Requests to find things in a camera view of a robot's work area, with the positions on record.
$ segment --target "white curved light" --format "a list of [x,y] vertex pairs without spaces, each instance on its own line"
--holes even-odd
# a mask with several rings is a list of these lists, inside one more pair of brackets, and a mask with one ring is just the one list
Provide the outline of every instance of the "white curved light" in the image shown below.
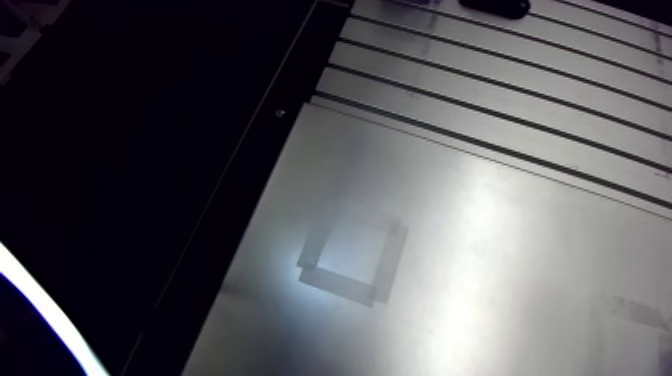
[[3,274],[30,301],[87,375],[109,375],[68,316],[2,243],[0,243],[0,274]]

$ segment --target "parallel groove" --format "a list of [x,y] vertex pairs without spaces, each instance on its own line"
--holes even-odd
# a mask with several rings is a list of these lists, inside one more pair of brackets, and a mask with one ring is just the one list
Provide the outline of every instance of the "parallel groove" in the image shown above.
[[406,117],[406,116],[403,116],[403,115],[400,115],[400,114],[395,114],[393,112],[390,112],[390,111],[387,111],[387,110],[384,110],[384,109],[381,109],[381,108],[378,108],[378,107],[375,107],[375,106],[371,106],[371,105],[367,105],[367,104],[364,104],[364,103],[361,103],[361,102],[353,101],[353,100],[343,98],[341,96],[329,94],[329,93],[326,93],[326,92],[323,92],[323,91],[319,91],[319,90],[316,91],[315,96],[325,98],[325,99],[328,99],[328,100],[331,100],[331,101],[334,101],[334,102],[338,102],[338,103],[341,103],[341,104],[345,104],[345,105],[348,105],[348,106],[351,106],[351,107],[355,107],[355,108],[358,108],[358,109],[361,109],[361,110],[364,110],[364,111],[368,111],[368,112],[371,112],[371,113],[374,113],[374,114],[377,114],[377,115],[381,115],[381,116],[384,116],[384,117],[387,117],[387,118],[390,118],[390,119],[393,119],[393,120],[396,120],[396,121],[400,121],[400,122],[412,125],[414,127],[418,127],[418,128],[421,128],[421,129],[424,129],[424,130],[442,135],[442,136],[447,136],[447,137],[451,137],[451,138],[454,138],[454,139],[457,139],[457,140],[460,140],[460,141],[468,142],[468,143],[471,143],[471,144],[474,144],[474,145],[477,145],[477,146],[480,146],[480,147],[484,147],[484,148],[487,148],[489,150],[499,152],[499,153],[502,153],[502,154],[505,154],[505,155],[508,155],[508,156],[511,156],[511,157],[514,157],[514,158],[519,158],[521,160],[531,162],[531,163],[540,165],[542,167],[550,168],[550,169],[553,169],[555,171],[558,171],[558,172],[561,172],[561,173],[564,173],[564,174],[567,174],[567,175],[571,175],[571,176],[574,176],[574,177],[577,177],[577,178],[580,178],[580,179],[584,179],[586,181],[589,181],[589,182],[592,182],[592,183],[595,183],[595,184],[602,185],[602,186],[610,188],[610,189],[614,189],[616,191],[631,195],[631,196],[639,198],[641,200],[648,201],[648,202],[656,204],[656,205],[660,205],[660,206],[665,207],[667,209],[672,209],[672,202],[669,202],[667,200],[663,200],[661,198],[649,195],[647,193],[638,191],[636,189],[628,188],[626,186],[611,182],[609,180],[602,179],[602,178],[599,178],[597,176],[587,174],[587,173],[584,173],[584,172],[581,172],[581,171],[577,171],[575,169],[572,169],[572,168],[569,168],[569,167],[566,167],[566,166],[563,166],[563,165],[560,165],[560,164],[557,164],[557,163],[554,163],[554,162],[551,162],[551,161],[547,161],[545,159],[534,157],[532,155],[521,153],[519,151],[509,149],[509,148],[506,148],[506,147],[503,147],[503,146],[500,146],[500,145],[496,145],[496,144],[493,144],[493,143],[490,143],[490,142],[487,142],[487,141],[483,141],[483,140],[475,138],[475,137],[470,137],[470,136],[464,135],[462,133],[453,132],[453,131],[450,131],[448,129],[438,127],[436,125],[425,123],[425,122],[422,122],[420,120],[412,119],[412,118],[409,118],[409,117]]
[[571,134],[571,133],[568,133],[568,132],[565,132],[565,131],[561,131],[561,130],[558,130],[556,128],[549,127],[547,125],[540,124],[540,123],[537,123],[537,122],[534,122],[534,121],[531,121],[531,120],[523,119],[523,118],[520,118],[520,117],[517,117],[517,116],[514,116],[514,115],[510,115],[510,114],[507,114],[507,113],[504,113],[504,112],[500,112],[500,111],[493,110],[493,109],[490,109],[490,108],[487,108],[487,107],[483,107],[483,106],[480,106],[480,105],[477,105],[477,104],[474,104],[474,103],[466,102],[466,101],[463,101],[461,99],[448,97],[448,96],[443,95],[443,94],[439,94],[439,93],[435,93],[435,92],[432,92],[432,91],[429,91],[429,90],[418,88],[418,87],[408,85],[408,84],[405,84],[403,82],[399,82],[399,81],[392,80],[392,79],[389,79],[389,78],[381,77],[381,76],[370,74],[370,73],[367,73],[367,72],[362,72],[362,71],[359,71],[357,69],[353,69],[353,68],[349,68],[349,67],[344,67],[342,65],[338,65],[338,64],[334,64],[334,63],[328,63],[327,67],[335,69],[335,70],[339,70],[341,72],[345,72],[345,73],[348,73],[348,74],[352,74],[352,75],[355,75],[355,76],[359,76],[359,77],[362,77],[362,78],[366,78],[366,79],[369,79],[369,80],[381,82],[381,83],[384,83],[386,85],[397,87],[397,88],[400,88],[400,89],[403,89],[403,90],[415,92],[417,94],[424,95],[424,96],[429,97],[429,98],[433,98],[433,99],[436,99],[436,100],[439,100],[439,101],[442,101],[442,102],[446,102],[446,103],[454,104],[454,105],[457,105],[457,106],[461,106],[461,107],[467,108],[467,109],[472,110],[472,111],[476,111],[476,112],[480,112],[480,113],[483,113],[483,114],[486,114],[486,115],[497,117],[497,118],[500,118],[500,119],[503,119],[503,120],[506,120],[506,121],[510,121],[510,122],[513,122],[513,123],[516,123],[516,124],[519,124],[519,125],[522,125],[522,126],[525,126],[525,127],[528,127],[528,128],[538,130],[538,131],[546,132],[546,133],[552,134],[554,136],[562,137],[562,138],[565,138],[565,139],[570,140],[570,141],[574,141],[574,142],[577,142],[577,143],[580,143],[580,144],[583,144],[583,145],[586,145],[586,146],[590,146],[590,147],[593,147],[595,149],[602,150],[604,152],[611,153],[613,155],[617,155],[619,157],[626,158],[626,159],[629,159],[631,161],[634,161],[634,162],[637,162],[637,163],[640,163],[640,164],[643,164],[643,165],[646,165],[646,166],[649,166],[649,167],[653,167],[655,169],[658,169],[658,170],[661,170],[661,171],[664,171],[664,172],[667,172],[667,173],[672,173],[672,167],[669,167],[669,166],[663,165],[661,163],[654,162],[652,160],[640,157],[638,155],[628,153],[626,151],[623,151],[623,150],[620,150],[620,149],[602,144],[600,142],[593,141],[593,140],[590,140],[590,139],[587,139],[587,138],[584,138],[584,137],[580,137],[580,136],[577,136],[577,135],[574,135],[574,134]]
[[503,87],[505,89],[514,90],[514,91],[517,91],[517,92],[520,92],[520,93],[523,93],[523,94],[526,94],[526,95],[534,96],[536,98],[540,98],[540,99],[543,99],[543,100],[546,100],[546,101],[549,101],[549,102],[553,102],[553,103],[556,103],[556,104],[559,104],[559,105],[562,105],[562,106],[565,106],[565,107],[569,107],[569,108],[572,108],[572,109],[575,109],[575,110],[578,110],[578,111],[585,112],[585,113],[590,114],[590,115],[594,115],[594,116],[612,121],[614,123],[626,126],[628,128],[632,128],[632,129],[635,129],[635,130],[638,130],[638,131],[641,131],[641,132],[644,132],[644,133],[648,133],[650,135],[662,138],[666,141],[672,141],[672,136],[671,135],[668,135],[668,134],[665,134],[665,133],[647,128],[645,126],[639,125],[639,124],[634,123],[632,121],[625,120],[625,119],[607,114],[607,113],[599,111],[599,110],[592,109],[590,107],[586,107],[586,106],[583,106],[583,105],[580,105],[580,104],[577,104],[577,103],[574,103],[574,102],[570,102],[570,101],[567,101],[567,100],[564,100],[564,99],[561,99],[561,98],[557,98],[557,97],[554,97],[554,96],[551,96],[551,95],[548,95],[548,94],[544,94],[544,93],[541,93],[541,92],[538,92],[538,91],[535,91],[535,90],[531,90],[531,89],[527,89],[527,88],[524,88],[524,87],[521,87],[521,86],[509,84],[509,83],[504,82],[504,81],[500,81],[500,80],[497,80],[497,79],[494,79],[494,78],[482,76],[482,75],[472,73],[472,72],[467,72],[467,71],[464,71],[464,70],[461,70],[461,69],[458,69],[458,68],[449,67],[449,66],[446,66],[446,65],[443,65],[443,64],[440,64],[440,63],[436,63],[436,62],[433,62],[433,61],[430,61],[430,60],[418,58],[418,57],[411,56],[411,55],[408,55],[408,54],[388,50],[386,48],[372,46],[370,44],[358,42],[358,41],[355,41],[355,40],[352,40],[352,39],[341,37],[341,38],[339,38],[339,40],[343,43],[350,44],[352,46],[367,49],[367,50],[370,50],[370,51],[375,51],[375,52],[382,53],[382,54],[389,55],[389,56],[394,56],[394,57],[399,58],[399,59],[404,59],[404,60],[407,60],[407,61],[411,61],[413,63],[422,64],[422,65],[425,65],[425,66],[428,66],[428,67],[431,67],[431,68],[442,70],[444,72],[457,74],[457,75],[467,77],[467,78],[470,78],[470,79],[486,82],[486,83],[491,84],[491,85],[500,86],[500,87]]
[[545,44],[547,46],[551,46],[551,47],[554,47],[554,48],[557,48],[557,49],[565,50],[567,52],[571,52],[571,53],[576,54],[576,55],[581,55],[581,56],[593,59],[595,61],[599,61],[599,62],[602,62],[602,63],[605,63],[605,64],[612,65],[614,67],[617,67],[617,68],[620,68],[620,69],[638,74],[638,75],[643,76],[643,77],[650,78],[652,80],[656,80],[656,81],[660,81],[660,82],[668,84],[668,85],[672,85],[672,81],[670,81],[670,80],[668,80],[664,77],[660,77],[660,76],[657,76],[655,74],[645,72],[641,69],[637,69],[637,68],[631,67],[629,65],[619,63],[617,61],[592,54],[590,52],[585,52],[585,51],[579,50],[579,49],[574,48],[574,47],[565,46],[564,44],[556,43],[556,42],[549,41],[549,40],[543,39],[543,38],[538,38],[538,37],[535,37],[535,36],[532,36],[532,35],[529,35],[529,34],[520,33],[520,32],[514,31],[514,30],[509,30],[509,29],[501,27],[501,26],[492,25],[492,24],[489,24],[487,22],[481,22],[481,21],[474,20],[474,19],[471,19],[471,18],[468,18],[468,17],[462,17],[462,16],[458,16],[458,15],[455,15],[455,14],[443,12],[443,11],[440,11],[440,10],[431,9],[431,8],[428,8],[428,7],[425,7],[425,6],[421,6],[421,5],[417,5],[417,4],[413,4],[413,3],[408,3],[408,2],[403,1],[403,0],[388,0],[388,1],[393,2],[395,4],[398,4],[398,5],[401,5],[401,6],[408,7],[408,8],[413,8],[413,9],[417,9],[417,10],[427,12],[427,13],[430,13],[430,14],[435,14],[437,16],[441,16],[441,17],[445,17],[445,18],[452,18],[454,20],[458,20],[458,21],[461,21],[461,22],[465,22],[465,23],[480,26],[480,27],[483,27],[483,28],[499,31],[501,33],[513,35],[513,36],[516,36],[516,37],[519,37],[519,38],[522,38],[522,39],[531,40],[533,42]]
[[619,39],[619,38],[616,38],[616,37],[612,37],[611,35],[600,33],[599,31],[595,31],[595,30],[588,29],[588,28],[583,27],[583,26],[575,25],[575,24],[570,23],[570,22],[562,21],[562,20],[559,20],[557,18],[545,16],[543,14],[534,13],[534,12],[530,12],[528,14],[528,16],[538,18],[538,19],[544,20],[546,22],[551,22],[551,23],[555,23],[555,24],[558,24],[558,25],[562,25],[562,26],[565,26],[565,27],[568,27],[568,28],[571,28],[571,29],[574,29],[574,30],[584,32],[586,34],[591,34],[591,35],[594,35],[596,37],[600,37],[602,39],[606,39],[606,40],[609,40],[609,41],[612,41],[612,42],[615,42],[615,43],[622,44],[624,46],[628,46],[630,48],[634,48],[638,51],[649,53],[651,55],[660,57],[662,59],[672,60],[672,56],[666,55],[666,54],[658,52],[656,50],[651,50],[651,49],[648,49],[646,47],[639,46],[635,43],[628,42],[628,41],[625,41],[623,39]]
[[656,34],[660,34],[660,35],[668,37],[668,38],[672,38],[672,34],[668,34],[668,33],[665,33],[663,31],[654,29],[652,27],[644,26],[644,25],[639,24],[637,22],[632,22],[630,20],[626,20],[625,18],[614,16],[613,14],[605,13],[605,12],[602,12],[600,10],[593,9],[593,8],[590,8],[590,7],[581,5],[581,4],[576,4],[576,3],[573,3],[571,1],[565,1],[565,0],[553,0],[553,1],[557,1],[558,3],[564,4],[564,5],[567,5],[567,6],[570,6],[570,7],[574,7],[574,8],[577,8],[577,9],[581,9],[581,10],[584,10],[586,12],[599,14],[600,16],[611,18],[612,20],[620,21],[620,22],[623,22],[625,24],[635,26],[635,27],[638,27],[640,29],[644,29],[646,31],[650,31],[652,33],[656,33]]
[[539,63],[536,63],[534,61],[522,59],[522,58],[519,58],[519,57],[516,57],[516,56],[513,56],[513,55],[507,55],[507,54],[504,54],[504,53],[501,53],[501,52],[493,51],[493,50],[483,48],[483,47],[478,47],[478,46],[475,46],[475,45],[472,45],[472,44],[469,44],[469,43],[464,43],[464,42],[461,42],[461,41],[458,41],[458,40],[455,40],[455,39],[446,38],[444,36],[440,36],[440,35],[428,33],[428,32],[425,32],[425,31],[413,29],[413,28],[410,28],[410,27],[407,27],[407,26],[393,24],[393,23],[389,23],[389,22],[386,22],[386,21],[381,21],[381,20],[369,18],[369,17],[366,17],[366,16],[360,16],[358,14],[351,14],[350,17],[353,18],[353,19],[356,19],[356,20],[363,21],[363,22],[368,22],[368,23],[378,25],[378,26],[382,26],[382,27],[386,27],[386,28],[389,28],[389,29],[414,34],[414,35],[417,35],[417,36],[420,36],[420,37],[435,40],[437,42],[450,44],[450,45],[453,45],[453,46],[465,48],[465,49],[468,49],[468,50],[472,50],[472,51],[487,54],[487,55],[490,55],[490,56],[495,56],[495,57],[498,57],[498,58],[501,58],[501,59],[509,60],[509,61],[512,61],[512,62],[521,64],[521,65],[526,65],[526,66],[529,66],[529,67],[532,67],[532,68],[543,70],[543,71],[546,71],[546,72],[549,72],[549,73],[556,74],[558,76],[562,76],[562,77],[566,77],[566,78],[569,78],[569,79],[572,79],[572,80],[575,80],[575,81],[583,82],[585,84],[592,85],[592,86],[598,87],[600,89],[607,90],[607,91],[610,91],[612,93],[616,93],[616,94],[619,94],[621,96],[628,97],[630,99],[634,99],[636,101],[646,103],[648,105],[658,107],[660,109],[672,112],[672,107],[668,106],[664,103],[660,103],[660,102],[651,100],[649,98],[645,98],[645,97],[642,97],[640,95],[633,94],[629,91],[625,91],[625,90],[613,87],[611,85],[607,85],[607,84],[604,84],[604,83],[601,83],[601,82],[598,82],[598,81],[595,81],[595,80],[591,80],[589,78],[585,78],[585,77],[576,75],[574,73],[570,73],[570,72],[563,71],[561,69],[549,67],[549,66],[544,65],[544,64],[539,64]]

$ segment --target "gray metal panel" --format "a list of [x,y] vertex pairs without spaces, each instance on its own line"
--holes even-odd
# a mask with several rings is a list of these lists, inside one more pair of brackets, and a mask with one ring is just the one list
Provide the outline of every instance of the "gray metal panel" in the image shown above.
[[467,101],[667,164],[663,145],[670,141],[534,96],[343,43],[336,46],[330,62]]
[[570,167],[672,202],[672,181],[653,168],[461,106],[326,69],[318,90]]
[[605,187],[604,185],[597,184],[580,177],[568,175],[553,168],[533,163],[516,156],[502,154],[499,151],[492,150],[482,145],[477,145],[454,137],[446,137],[434,132],[433,130],[417,127],[415,125],[409,124],[408,122],[392,119],[390,117],[382,116],[371,111],[329,100],[321,96],[314,96],[310,102],[329,110],[347,114],[357,119],[366,120],[379,126],[394,129],[401,133],[415,136],[439,145],[444,145],[451,149],[459,150],[478,158],[487,159],[510,168],[526,171],[528,173],[553,180],[560,184],[565,184],[577,189],[591,192],[600,197],[611,199],[615,202],[632,206],[654,215],[672,219],[672,209],[665,208],[655,203],[639,199],[630,194]]
[[[622,43],[455,5],[672,77]],[[348,21],[185,375],[666,376],[671,86],[408,7],[354,12],[422,32]]]
[[[668,103],[671,95],[670,85],[585,56],[397,4],[362,0],[355,3],[353,13],[513,55],[615,86],[661,103]],[[659,68],[656,57],[649,56],[642,59],[639,68],[657,71]]]
[[[299,281],[325,203],[383,211],[408,228],[386,303]],[[357,235],[330,240],[325,252],[342,263],[330,271],[375,270],[380,234],[338,223],[333,231]],[[665,331],[640,318],[672,313],[669,229],[611,200],[307,106],[185,375],[659,374]]]
[[558,43],[562,46],[576,48],[577,50],[608,58],[649,73],[658,73],[656,60],[651,53],[536,17],[525,17],[521,20],[512,21],[495,15],[470,10],[461,6],[457,0],[442,1],[438,3],[435,9],[446,14],[467,17],[488,25],[503,28],[503,32],[512,31],[520,33],[523,36]]
[[648,18],[644,18],[641,16],[638,16],[636,14],[626,12],[624,10],[618,9],[611,7],[606,4],[599,3],[597,1],[593,0],[562,0],[560,3],[566,3],[566,4],[577,4],[581,7],[585,7],[588,9],[593,9],[601,13],[605,13],[607,15],[617,17],[620,19],[623,19],[628,22],[632,22],[638,25],[641,25],[643,27],[654,27],[656,22],[649,20]]
[[347,21],[341,37],[490,77],[672,135],[661,123],[669,111],[540,69],[357,19]]
[[531,12],[552,17],[580,27],[599,31],[649,50],[656,50],[655,33],[599,14],[567,6],[552,0],[536,0]]

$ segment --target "black frame edge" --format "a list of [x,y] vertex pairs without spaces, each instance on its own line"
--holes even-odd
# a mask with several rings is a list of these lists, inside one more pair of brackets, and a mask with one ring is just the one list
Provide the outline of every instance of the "black frame edge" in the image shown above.
[[194,230],[122,375],[179,375],[352,1],[316,1]]

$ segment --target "black object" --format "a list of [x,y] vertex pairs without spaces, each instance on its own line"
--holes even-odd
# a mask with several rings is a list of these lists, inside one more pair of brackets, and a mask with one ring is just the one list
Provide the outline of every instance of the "black object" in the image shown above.
[[514,20],[525,17],[530,11],[528,0],[460,0],[460,4]]

